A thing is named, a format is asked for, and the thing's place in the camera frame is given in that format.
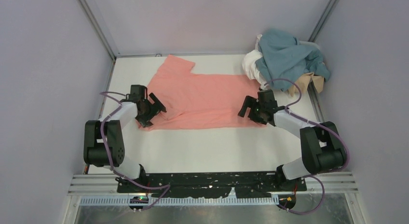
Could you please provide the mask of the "pink t-shirt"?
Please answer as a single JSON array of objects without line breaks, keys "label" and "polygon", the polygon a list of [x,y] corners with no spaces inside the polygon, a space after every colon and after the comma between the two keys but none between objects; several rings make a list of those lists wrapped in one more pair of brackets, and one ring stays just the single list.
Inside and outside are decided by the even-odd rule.
[{"label": "pink t-shirt", "polygon": [[246,75],[195,74],[195,63],[169,55],[147,88],[165,106],[144,131],[210,129],[225,127],[263,128],[238,116],[246,96],[255,97],[259,83]]}]

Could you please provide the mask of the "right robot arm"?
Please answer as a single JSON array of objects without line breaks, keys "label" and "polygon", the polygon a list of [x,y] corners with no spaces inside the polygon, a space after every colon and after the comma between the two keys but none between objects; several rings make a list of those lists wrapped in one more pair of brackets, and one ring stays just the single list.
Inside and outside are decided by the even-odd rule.
[{"label": "right robot arm", "polygon": [[300,158],[276,168],[277,185],[345,166],[347,151],[333,122],[316,123],[297,115],[288,106],[278,106],[272,90],[262,90],[257,95],[245,97],[238,116],[279,127],[300,140]]}]

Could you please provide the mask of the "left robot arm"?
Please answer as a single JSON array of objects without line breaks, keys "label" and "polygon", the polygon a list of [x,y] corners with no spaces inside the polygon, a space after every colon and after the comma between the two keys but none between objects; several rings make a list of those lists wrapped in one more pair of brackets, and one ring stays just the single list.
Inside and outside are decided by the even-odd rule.
[{"label": "left robot arm", "polygon": [[107,168],[116,176],[145,190],[153,190],[144,167],[125,154],[123,129],[133,121],[146,128],[166,107],[143,85],[132,85],[118,107],[104,118],[85,124],[83,158],[86,164]]}]

